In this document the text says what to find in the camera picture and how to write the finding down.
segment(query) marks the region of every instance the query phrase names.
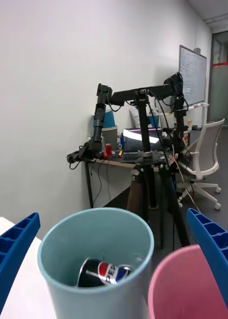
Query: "doorway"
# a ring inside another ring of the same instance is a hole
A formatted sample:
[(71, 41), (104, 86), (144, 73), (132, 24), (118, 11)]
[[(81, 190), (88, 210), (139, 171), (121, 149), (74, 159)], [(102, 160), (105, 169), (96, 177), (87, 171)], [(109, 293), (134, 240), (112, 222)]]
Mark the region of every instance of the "doorway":
[(208, 120), (228, 126), (228, 31), (213, 34), (212, 61)]

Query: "pink cup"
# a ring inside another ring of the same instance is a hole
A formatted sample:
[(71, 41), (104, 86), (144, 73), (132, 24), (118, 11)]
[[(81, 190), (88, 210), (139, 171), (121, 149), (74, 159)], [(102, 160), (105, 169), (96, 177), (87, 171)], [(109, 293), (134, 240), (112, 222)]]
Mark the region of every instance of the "pink cup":
[(156, 268), (150, 319), (228, 319), (228, 310), (199, 245), (181, 248)]

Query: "ceiling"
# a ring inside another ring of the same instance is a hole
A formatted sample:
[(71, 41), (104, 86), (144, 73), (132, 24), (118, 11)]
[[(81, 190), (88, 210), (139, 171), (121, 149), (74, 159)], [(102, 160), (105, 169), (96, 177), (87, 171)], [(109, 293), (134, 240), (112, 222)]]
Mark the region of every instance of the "ceiling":
[(228, 0), (188, 0), (210, 28), (228, 30)]

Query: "white table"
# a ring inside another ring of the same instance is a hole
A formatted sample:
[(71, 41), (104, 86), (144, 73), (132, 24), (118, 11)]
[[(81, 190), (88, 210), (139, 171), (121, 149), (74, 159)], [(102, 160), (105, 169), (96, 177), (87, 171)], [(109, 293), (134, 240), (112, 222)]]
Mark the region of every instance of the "white table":
[[(0, 217), (0, 235), (14, 224)], [(34, 238), (13, 282), (0, 319), (55, 319), (56, 315), (37, 263), (41, 240)]]

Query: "whiteboard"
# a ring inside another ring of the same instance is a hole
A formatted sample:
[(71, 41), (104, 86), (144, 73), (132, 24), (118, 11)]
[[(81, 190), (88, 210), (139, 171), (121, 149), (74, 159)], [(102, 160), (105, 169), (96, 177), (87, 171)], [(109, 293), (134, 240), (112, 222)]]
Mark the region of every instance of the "whiteboard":
[(179, 71), (183, 76), (183, 94), (189, 105), (205, 100), (207, 58), (180, 45)]

